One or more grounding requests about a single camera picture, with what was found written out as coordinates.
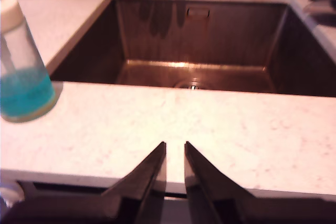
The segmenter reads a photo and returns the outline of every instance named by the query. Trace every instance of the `countertop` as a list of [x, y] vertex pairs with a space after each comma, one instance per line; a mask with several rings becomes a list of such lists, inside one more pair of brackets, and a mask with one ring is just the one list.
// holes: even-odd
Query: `countertop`
[[[52, 72], [110, 0], [19, 1]], [[239, 1], [289, 3], [336, 60], [336, 28], [317, 25], [308, 0]], [[2, 178], [110, 186], [165, 141], [167, 190], [183, 192], [189, 141], [246, 188], [336, 195], [336, 98], [54, 85], [60, 97], [46, 115], [1, 119]]]

